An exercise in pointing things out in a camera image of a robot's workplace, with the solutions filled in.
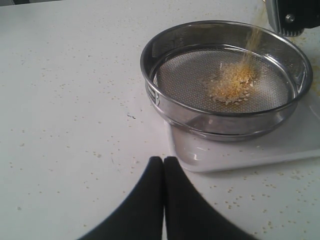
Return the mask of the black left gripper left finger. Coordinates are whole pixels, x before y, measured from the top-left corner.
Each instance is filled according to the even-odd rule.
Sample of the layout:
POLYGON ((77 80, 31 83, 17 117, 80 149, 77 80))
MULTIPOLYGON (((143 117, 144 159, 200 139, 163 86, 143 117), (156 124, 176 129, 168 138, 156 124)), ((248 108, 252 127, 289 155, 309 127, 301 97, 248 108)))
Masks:
POLYGON ((82 240, 161 240, 164 220, 164 164, 152 156, 126 199, 82 240))

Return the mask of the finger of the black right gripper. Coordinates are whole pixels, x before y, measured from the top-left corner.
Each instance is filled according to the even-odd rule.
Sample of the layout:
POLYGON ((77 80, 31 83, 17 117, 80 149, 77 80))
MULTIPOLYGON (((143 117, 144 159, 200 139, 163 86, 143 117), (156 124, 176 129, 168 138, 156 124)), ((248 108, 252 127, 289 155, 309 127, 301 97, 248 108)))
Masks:
POLYGON ((319 0, 265 0, 268 23, 275 33, 298 37, 320 26, 319 0))

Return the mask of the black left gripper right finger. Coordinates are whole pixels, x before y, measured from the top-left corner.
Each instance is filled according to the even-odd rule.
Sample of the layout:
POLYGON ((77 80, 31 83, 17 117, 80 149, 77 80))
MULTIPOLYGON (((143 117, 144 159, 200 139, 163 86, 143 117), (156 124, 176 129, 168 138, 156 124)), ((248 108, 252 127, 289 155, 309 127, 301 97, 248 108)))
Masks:
POLYGON ((165 224, 169 240, 253 240, 196 190, 178 159, 164 159, 165 224))

